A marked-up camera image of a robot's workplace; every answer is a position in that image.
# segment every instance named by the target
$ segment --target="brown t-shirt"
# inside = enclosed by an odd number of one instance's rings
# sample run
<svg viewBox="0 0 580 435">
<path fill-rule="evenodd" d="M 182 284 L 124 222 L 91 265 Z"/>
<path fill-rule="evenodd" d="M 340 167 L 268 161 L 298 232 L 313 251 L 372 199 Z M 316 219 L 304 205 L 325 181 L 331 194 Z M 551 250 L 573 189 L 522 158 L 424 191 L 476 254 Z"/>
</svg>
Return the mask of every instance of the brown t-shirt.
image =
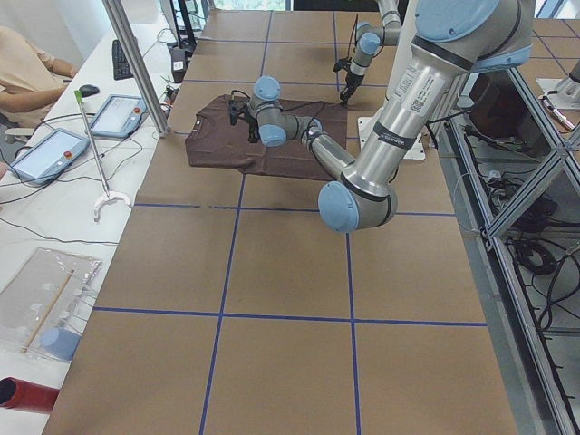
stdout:
<svg viewBox="0 0 580 435">
<path fill-rule="evenodd" d="M 261 141 L 247 141 L 248 126 L 239 120 L 229 124 L 229 95 L 220 95 L 197 113 L 194 130 L 186 139 L 189 165 L 204 168 L 237 169 L 244 174 L 290 177 L 295 179 L 331 180 L 316 157 L 300 140 L 289 140 L 280 147 L 267 148 Z M 280 100 L 289 109 L 309 101 Z M 346 143 L 347 109 L 337 103 L 327 103 L 320 113 L 314 103 L 290 111 L 296 116 L 314 116 L 326 131 L 343 147 Z"/>
</svg>

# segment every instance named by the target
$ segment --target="white wall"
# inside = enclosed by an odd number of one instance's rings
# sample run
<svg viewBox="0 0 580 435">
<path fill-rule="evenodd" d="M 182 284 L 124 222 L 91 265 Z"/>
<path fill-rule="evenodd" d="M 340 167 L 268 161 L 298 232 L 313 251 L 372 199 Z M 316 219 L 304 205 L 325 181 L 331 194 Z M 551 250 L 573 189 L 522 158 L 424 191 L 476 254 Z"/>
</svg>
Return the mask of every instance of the white wall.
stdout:
<svg viewBox="0 0 580 435">
<path fill-rule="evenodd" d="M 157 0 L 122 3 L 132 23 L 157 20 Z M 102 0 L 0 0 L 0 25 L 78 66 L 111 28 Z"/>
<path fill-rule="evenodd" d="M 54 0 L 2 0 L 0 24 L 56 57 L 77 65 L 83 62 Z"/>
</svg>

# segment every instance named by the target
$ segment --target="grid pattern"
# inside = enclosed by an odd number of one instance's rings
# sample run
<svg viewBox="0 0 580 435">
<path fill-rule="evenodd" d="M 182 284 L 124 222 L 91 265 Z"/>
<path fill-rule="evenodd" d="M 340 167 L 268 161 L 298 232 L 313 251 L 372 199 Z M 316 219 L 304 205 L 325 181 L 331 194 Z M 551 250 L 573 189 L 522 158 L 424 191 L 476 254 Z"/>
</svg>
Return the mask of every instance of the grid pattern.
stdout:
<svg viewBox="0 0 580 435">
<path fill-rule="evenodd" d="M 401 164 L 398 216 L 352 235 L 322 224 L 320 182 L 188 166 L 193 114 L 261 74 L 336 101 L 353 20 L 210 17 L 46 434 L 517 433 L 435 151 Z M 367 79 L 353 151 L 388 82 Z"/>
</svg>

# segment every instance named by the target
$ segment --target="chair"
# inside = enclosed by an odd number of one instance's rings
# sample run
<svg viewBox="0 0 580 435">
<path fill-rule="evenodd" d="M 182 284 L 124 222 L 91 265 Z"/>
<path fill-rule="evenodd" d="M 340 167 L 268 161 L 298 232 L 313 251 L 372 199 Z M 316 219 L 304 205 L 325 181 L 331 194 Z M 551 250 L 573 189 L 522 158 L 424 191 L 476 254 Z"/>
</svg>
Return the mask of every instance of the chair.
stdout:
<svg viewBox="0 0 580 435">
<path fill-rule="evenodd" d="M 2 146 L 2 156 L 6 163 L 12 162 L 17 155 L 25 149 L 30 147 L 26 146 L 26 142 L 34 133 L 34 129 L 23 129 L 18 127 L 18 124 L 11 122 L 2 113 L 0 113 L 0 125 L 4 125 L 6 130 L 4 131 L 4 140 L 0 140 L 0 146 Z M 13 145 L 11 150 L 8 149 L 6 145 Z"/>
</svg>

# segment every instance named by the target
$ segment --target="white desk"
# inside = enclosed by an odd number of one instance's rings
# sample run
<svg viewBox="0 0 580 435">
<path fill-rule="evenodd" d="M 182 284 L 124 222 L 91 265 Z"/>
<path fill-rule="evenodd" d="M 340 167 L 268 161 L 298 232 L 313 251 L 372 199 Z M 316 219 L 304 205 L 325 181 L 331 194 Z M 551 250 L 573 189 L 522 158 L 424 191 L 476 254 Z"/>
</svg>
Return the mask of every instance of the white desk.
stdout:
<svg viewBox="0 0 580 435">
<path fill-rule="evenodd" d="M 165 27 L 167 24 L 162 15 L 159 16 L 159 21 L 155 24 L 135 24 L 133 26 L 142 53 L 156 42 L 160 30 Z M 165 32 L 160 39 L 165 41 L 168 38 L 170 38 L 170 33 Z M 60 100 L 54 105 L 48 118 L 79 113 L 73 90 L 78 89 L 83 84 L 94 84 L 101 89 L 101 93 L 84 99 L 88 112 L 96 112 L 110 94 L 139 95 L 134 79 L 117 82 L 112 79 L 111 41 L 113 39 L 114 33 L 110 31 L 96 47 Z M 144 60 L 155 91 L 160 96 L 166 85 L 163 77 L 170 77 L 167 47 L 164 43 L 156 43 Z M 79 134 L 83 134 L 84 131 L 80 117 L 50 123 L 55 128 L 62 127 Z M 49 132 L 50 129 L 43 126 L 31 138 L 29 144 L 35 144 Z M 111 189 L 128 194 L 131 203 L 143 181 L 159 135 L 152 120 L 148 118 L 132 137 L 142 145 L 143 150 L 125 162 L 117 175 L 110 181 Z M 109 150 L 117 143 L 117 141 L 109 140 L 97 141 L 100 151 Z M 108 152 L 102 160 L 105 173 L 108 176 L 111 175 L 123 159 L 138 149 L 139 146 L 136 143 L 126 140 L 115 150 Z M 83 163 L 91 157 L 92 153 L 88 150 L 73 163 L 73 166 Z M 64 174 L 62 179 L 81 176 L 97 179 L 99 174 L 95 163 L 87 162 L 78 169 Z M 7 174 L 1 184 L 6 185 L 16 181 L 18 180 L 15 176 Z M 22 185 L 2 186 L 0 188 L 0 202 L 11 198 L 20 198 L 30 192 L 30 188 Z M 88 179 L 80 179 L 71 183 L 56 181 L 30 198 L 1 206 L 3 209 L 0 211 L 0 217 L 15 224 L 29 227 L 48 237 L 118 242 L 131 210 L 122 201 L 106 205 L 101 209 L 100 222 L 95 223 L 93 221 L 94 203 L 102 192 L 100 181 Z M 0 222 L 0 239 L 2 240 L 0 243 L 0 290 L 8 285 L 37 247 L 54 248 L 100 259 L 102 261 L 101 268 L 92 281 L 92 287 L 98 290 L 116 249 L 115 246 L 62 244 L 47 241 L 23 229 L 9 227 L 4 222 Z M 0 347 L 0 379 L 12 376 L 60 388 L 67 370 L 68 364 L 66 363 L 33 359 L 5 351 Z M 48 416 L 42 414 L 0 409 L 0 428 L 2 428 L 0 431 L 6 434 L 39 434 L 47 420 Z"/>
</svg>

